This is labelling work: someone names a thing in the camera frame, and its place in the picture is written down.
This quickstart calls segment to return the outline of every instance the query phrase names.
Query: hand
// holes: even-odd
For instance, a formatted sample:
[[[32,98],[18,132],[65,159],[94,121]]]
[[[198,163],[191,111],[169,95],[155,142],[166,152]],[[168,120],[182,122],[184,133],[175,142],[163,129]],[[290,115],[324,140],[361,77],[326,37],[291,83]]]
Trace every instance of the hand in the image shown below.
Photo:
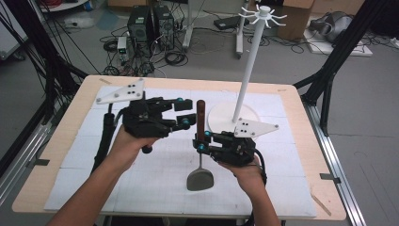
[[[238,185],[247,193],[250,198],[254,198],[259,192],[264,192],[262,171],[259,167],[259,159],[255,156],[254,160],[246,166],[235,167],[219,162],[219,165],[230,170],[237,178]]]
[[[144,146],[151,147],[156,137],[136,138],[127,133],[122,125],[106,160],[112,161],[122,171],[128,170],[135,162],[138,153]]]

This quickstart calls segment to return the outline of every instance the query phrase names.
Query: spatula head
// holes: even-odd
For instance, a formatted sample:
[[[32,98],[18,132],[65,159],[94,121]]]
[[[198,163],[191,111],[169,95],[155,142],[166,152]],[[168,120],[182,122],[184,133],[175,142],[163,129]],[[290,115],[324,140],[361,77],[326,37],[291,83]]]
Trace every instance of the spatula head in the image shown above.
[[[187,189],[199,191],[214,186],[214,175],[207,169],[196,169],[187,177]]]

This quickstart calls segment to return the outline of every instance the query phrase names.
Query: white bracket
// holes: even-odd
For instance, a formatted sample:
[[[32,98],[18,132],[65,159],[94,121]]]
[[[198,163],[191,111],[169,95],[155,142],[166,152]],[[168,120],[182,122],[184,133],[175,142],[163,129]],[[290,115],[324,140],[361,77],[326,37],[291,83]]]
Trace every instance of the white bracket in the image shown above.
[[[235,137],[258,137],[260,135],[268,134],[279,129],[277,124],[269,124],[260,121],[251,121],[245,119],[238,119],[235,126]]]
[[[267,21],[272,21],[274,24],[277,24],[279,26],[285,25],[285,24],[280,24],[278,23],[274,18],[276,19],[282,19],[282,18],[286,18],[287,15],[284,16],[274,16],[272,15],[273,12],[275,11],[274,9],[270,11],[270,7],[266,7],[266,6],[261,6],[259,7],[258,5],[256,5],[256,9],[258,11],[248,11],[245,8],[241,8],[243,11],[245,11],[246,13],[252,13],[251,15],[242,15],[242,14],[238,14],[244,18],[248,18],[248,17],[256,17],[256,20],[253,21],[251,24],[256,24],[259,20],[264,20],[265,24],[268,28],[270,28],[269,23]]]
[[[102,98],[97,98],[96,102],[98,105],[104,105],[116,102],[140,100],[143,97],[143,90],[144,79],[140,78],[126,87],[111,92]]]

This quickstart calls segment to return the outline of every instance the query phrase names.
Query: forearm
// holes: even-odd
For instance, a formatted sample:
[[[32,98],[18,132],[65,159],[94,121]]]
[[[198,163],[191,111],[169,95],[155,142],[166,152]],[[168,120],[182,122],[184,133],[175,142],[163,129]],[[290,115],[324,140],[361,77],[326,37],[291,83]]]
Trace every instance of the forearm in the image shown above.
[[[93,225],[121,174],[105,159],[47,225]]]
[[[249,195],[256,226],[278,226],[279,219],[267,191],[262,187]]]

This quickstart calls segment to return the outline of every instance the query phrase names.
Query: round base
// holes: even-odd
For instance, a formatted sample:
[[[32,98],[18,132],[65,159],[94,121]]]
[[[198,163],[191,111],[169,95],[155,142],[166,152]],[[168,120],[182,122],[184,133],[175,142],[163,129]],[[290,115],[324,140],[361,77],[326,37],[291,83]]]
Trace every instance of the round base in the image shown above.
[[[214,106],[208,115],[208,125],[213,133],[220,134],[222,131],[234,132],[237,122],[232,122],[234,116],[235,103],[222,103]],[[259,117],[252,108],[247,105],[241,106],[238,118],[259,121]]]

